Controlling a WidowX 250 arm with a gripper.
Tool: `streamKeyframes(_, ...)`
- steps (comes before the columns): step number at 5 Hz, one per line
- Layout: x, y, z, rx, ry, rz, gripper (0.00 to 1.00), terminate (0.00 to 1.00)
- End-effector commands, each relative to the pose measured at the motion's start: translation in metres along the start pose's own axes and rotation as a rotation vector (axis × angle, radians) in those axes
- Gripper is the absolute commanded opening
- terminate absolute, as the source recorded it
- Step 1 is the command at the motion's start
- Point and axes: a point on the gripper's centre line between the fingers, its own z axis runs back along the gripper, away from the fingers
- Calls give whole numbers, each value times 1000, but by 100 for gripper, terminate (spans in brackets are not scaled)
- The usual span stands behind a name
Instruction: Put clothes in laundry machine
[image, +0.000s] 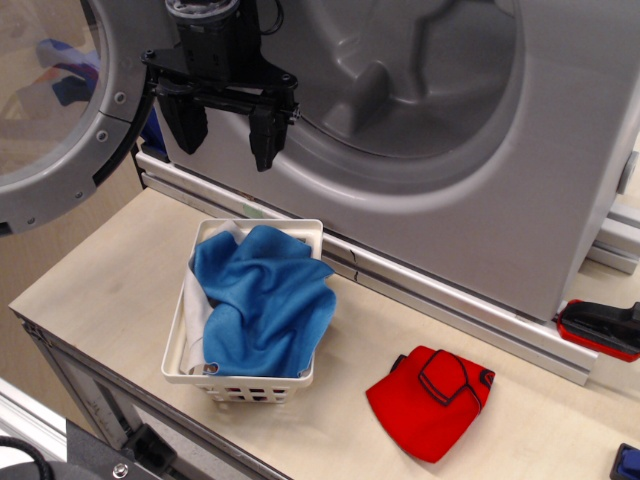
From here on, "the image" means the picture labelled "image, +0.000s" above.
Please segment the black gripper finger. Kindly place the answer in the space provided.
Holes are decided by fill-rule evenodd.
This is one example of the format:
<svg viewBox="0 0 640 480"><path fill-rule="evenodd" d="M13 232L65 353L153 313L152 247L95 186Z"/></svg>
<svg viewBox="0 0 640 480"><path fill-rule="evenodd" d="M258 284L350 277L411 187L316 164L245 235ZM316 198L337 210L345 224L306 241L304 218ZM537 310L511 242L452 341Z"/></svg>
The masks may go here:
<svg viewBox="0 0 640 480"><path fill-rule="evenodd" d="M205 107L178 95L161 95L158 102L176 144L188 155L195 153L208 134Z"/></svg>
<svg viewBox="0 0 640 480"><path fill-rule="evenodd" d="M285 116L267 107L257 107L249 115L250 147L258 172L269 170L284 148L288 123Z"/></svg>

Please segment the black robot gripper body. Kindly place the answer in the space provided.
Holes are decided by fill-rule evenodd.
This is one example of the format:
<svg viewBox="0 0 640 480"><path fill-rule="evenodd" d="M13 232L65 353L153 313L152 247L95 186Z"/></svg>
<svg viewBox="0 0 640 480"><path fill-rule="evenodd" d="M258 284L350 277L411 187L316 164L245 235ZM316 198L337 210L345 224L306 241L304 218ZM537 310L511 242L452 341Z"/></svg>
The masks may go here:
<svg viewBox="0 0 640 480"><path fill-rule="evenodd" d="M271 27L261 28L255 1L167 1L179 43L171 49L146 50L142 61L156 96L250 115L272 109L286 119L299 117L296 77L268 62L262 38L284 21L275 3Z"/></svg>

